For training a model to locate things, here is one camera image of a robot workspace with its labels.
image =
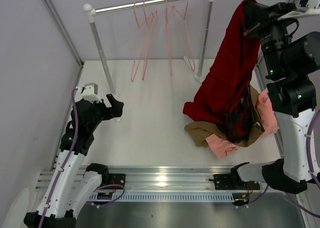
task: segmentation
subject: red cloth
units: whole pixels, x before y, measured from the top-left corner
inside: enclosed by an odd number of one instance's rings
[[[243,36],[243,6],[246,1],[248,0],[244,0],[235,10],[210,72],[194,101],[184,105],[183,113],[194,121],[220,124],[228,130],[228,114],[235,113],[236,107],[248,91],[260,41],[258,38]]]

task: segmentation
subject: brown cloth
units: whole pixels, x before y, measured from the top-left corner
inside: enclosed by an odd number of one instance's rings
[[[258,111],[256,109],[259,93],[250,85],[249,94],[250,96],[248,96],[248,104],[252,111],[252,124],[248,139],[235,143],[235,145],[239,147],[250,146],[265,131],[261,123],[260,115],[258,114]],[[209,145],[206,141],[206,138],[212,134],[216,134],[217,136],[224,139],[227,138],[225,133],[223,133],[215,123],[211,122],[192,122],[190,124],[187,124],[184,129],[191,135],[197,147],[208,147]]]

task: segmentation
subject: white tabletop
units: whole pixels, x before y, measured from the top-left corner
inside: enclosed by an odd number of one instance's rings
[[[205,74],[212,62],[205,60]],[[104,121],[98,126],[83,165],[95,162],[110,166],[231,166],[280,157],[273,135],[225,158],[217,158],[210,148],[196,147],[184,130],[192,120],[182,110],[185,102],[193,101],[200,84],[183,60],[172,63],[170,76],[168,60],[149,60],[145,80],[141,78],[141,67],[131,82],[132,60],[108,61],[119,93],[117,99],[124,102],[122,121]],[[256,76],[252,77],[253,87],[259,90]],[[109,106],[106,94],[110,90],[100,61],[84,64],[79,86],[90,82],[98,84],[98,94]]]

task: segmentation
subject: pink cloth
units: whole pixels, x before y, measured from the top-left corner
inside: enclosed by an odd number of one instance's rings
[[[278,122],[275,117],[275,113],[272,110],[272,104],[269,99],[267,89],[265,89],[259,95],[258,102],[256,103],[256,109],[260,114],[261,122],[264,128],[264,133],[260,136],[260,138],[276,133],[278,130]],[[205,140],[208,142],[209,147],[218,158],[226,157],[228,153],[237,150],[237,146],[235,144],[228,140],[222,139],[216,134],[212,134]]]

